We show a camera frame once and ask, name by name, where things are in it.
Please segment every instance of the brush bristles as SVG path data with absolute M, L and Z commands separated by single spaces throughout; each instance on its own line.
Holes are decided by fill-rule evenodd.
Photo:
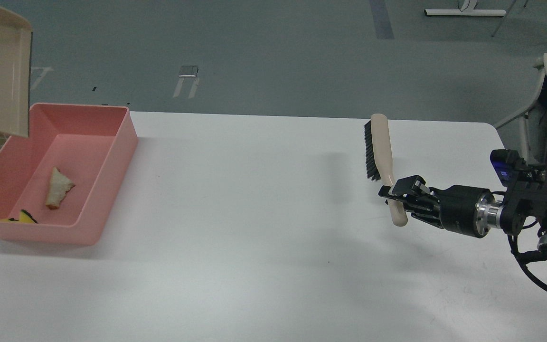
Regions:
M 381 179 L 377 165 L 375 164 L 375 154 L 373 153 L 373 137 L 371 136 L 371 120 L 364 125 L 364 143 L 367 145 L 367 178 L 378 181 Z

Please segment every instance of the white table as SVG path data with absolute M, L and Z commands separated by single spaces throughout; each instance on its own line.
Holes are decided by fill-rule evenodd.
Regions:
M 0 240 L 0 341 L 547 340 L 547 294 L 502 232 L 391 225 L 366 120 L 132 119 L 141 140 L 97 245 Z M 390 130 L 397 177 L 502 189 L 492 126 Z

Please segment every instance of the metal stand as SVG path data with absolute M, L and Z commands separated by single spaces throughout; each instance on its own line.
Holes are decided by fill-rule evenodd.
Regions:
M 503 17 L 504 9 L 474 9 L 478 0 L 465 0 L 460 9 L 426 9 L 425 15 L 465 15 L 471 17 Z

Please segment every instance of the brush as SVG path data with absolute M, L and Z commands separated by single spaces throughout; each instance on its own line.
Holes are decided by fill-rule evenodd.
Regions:
M 396 182 L 393 174 L 391 142 L 387 117 L 373 114 L 364 125 L 364 140 L 367 145 L 367 177 L 373 181 L 381 180 L 384 185 L 393 187 Z M 388 199 L 392 222 L 398 227 L 406 225 L 408 218 L 404 206 L 399 201 Z

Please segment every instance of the beige handle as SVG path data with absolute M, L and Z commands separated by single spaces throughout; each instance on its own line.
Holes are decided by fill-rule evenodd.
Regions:
M 373 137 L 375 165 L 381 175 L 381 181 L 384 185 L 394 186 L 396 180 L 393 173 L 389 126 L 385 115 L 373 114 L 371 116 L 371 136 Z M 402 203 L 390 199 L 388 200 L 388 206 L 392 222 L 398 227 L 406 225 L 408 218 L 406 217 Z

